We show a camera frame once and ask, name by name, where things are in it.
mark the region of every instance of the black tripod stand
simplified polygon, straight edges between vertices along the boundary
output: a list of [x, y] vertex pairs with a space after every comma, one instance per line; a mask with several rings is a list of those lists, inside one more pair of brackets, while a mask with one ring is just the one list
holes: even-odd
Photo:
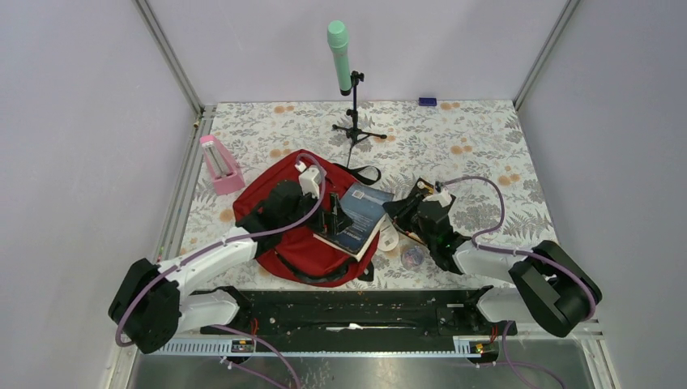
[[332, 130], [343, 130], [346, 131], [346, 138], [349, 138], [351, 140], [351, 148], [348, 149], [348, 160], [346, 161], [346, 167], [348, 167], [348, 164], [351, 162], [351, 153], [353, 152], [353, 147], [356, 146], [358, 143], [364, 141], [365, 139], [369, 138], [370, 136], [377, 136], [378, 138], [381, 139], [386, 139], [386, 135], [382, 134], [373, 134], [371, 132], [365, 132], [362, 131], [360, 128], [358, 128], [358, 96], [357, 96], [357, 89], [358, 89], [358, 83], [362, 83], [365, 81], [365, 75], [362, 73], [358, 73], [357, 71], [351, 72], [351, 84], [353, 86], [353, 109], [346, 109], [346, 114], [351, 117], [353, 120], [353, 127], [351, 128], [344, 128], [342, 126], [337, 126], [334, 124], [331, 129]]

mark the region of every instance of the microphone head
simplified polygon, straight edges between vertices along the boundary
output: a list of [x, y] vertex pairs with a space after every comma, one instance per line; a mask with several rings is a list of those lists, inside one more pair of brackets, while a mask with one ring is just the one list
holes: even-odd
[[329, 23], [326, 29], [326, 41], [329, 43], [331, 51], [348, 48], [348, 29], [344, 22], [335, 20]]

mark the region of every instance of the book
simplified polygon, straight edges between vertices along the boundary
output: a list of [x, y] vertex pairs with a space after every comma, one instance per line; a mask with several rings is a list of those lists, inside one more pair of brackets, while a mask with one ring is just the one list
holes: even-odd
[[321, 233], [315, 233], [314, 236], [360, 261], [384, 221], [386, 212], [382, 205], [393, 199], [392, 193], [356, 182], [340, 200], [341, 208], [353, 220], [353, 224], [333, 237]]

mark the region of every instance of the pink holder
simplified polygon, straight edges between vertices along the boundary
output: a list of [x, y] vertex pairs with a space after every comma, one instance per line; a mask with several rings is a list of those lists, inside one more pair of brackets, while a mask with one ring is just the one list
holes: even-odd
[[228, 195], [243, 189], [243, 174], [232, 153], [214, 135], [201, 137], [200, 146], [217, 195]]

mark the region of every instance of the floral tablecloth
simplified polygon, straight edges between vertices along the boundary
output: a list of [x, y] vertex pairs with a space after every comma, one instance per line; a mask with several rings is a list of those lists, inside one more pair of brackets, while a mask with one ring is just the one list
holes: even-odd
[[[348, 139], [332, 124], [350, 126], [348, 102], [223, 103], [211, 133], [237, 158], [246, 185], [282, 156], [300, 148], [332, 162], [346, 163]], [[484, 242], [503, 246], [532, 246], [555, 239], [544, 196], [532, 167], [517, 114], [510, 101], [443, 101], [421, 107], [414, 101], [363, 102], [359, 107], [363, 130], [387, 135], [367, 139], [353, 149], [351, 167], [374, 165], [382, 180], [374, 187], [404, 197], [418, 177], [434, 182], [466, 174], [489, 177], [503, 191], [506, 222], [484, 236]], [[499, 216], [496, 194], [482, 182], [462, 182], [451, 191], [453, 226], [463, 235], [494, 225]], [[216, 242], [234, 224], [232, 204], [239, 193], [217, 196], [203, 164], [186, 224], [181, 252]], [[425, 258], [414, 264], [401, 254], [416, 243], [401, 237], [390, 252], [373, 257], [371, 283], [354, 280], [341, 289], [473, 289], [502, 282], [483, 276], [458, 276], [439, 269], [423, 248]], [[239, 289], [315, 289], [281, 280], [250, 261], [217, 276], [206, 285]]]

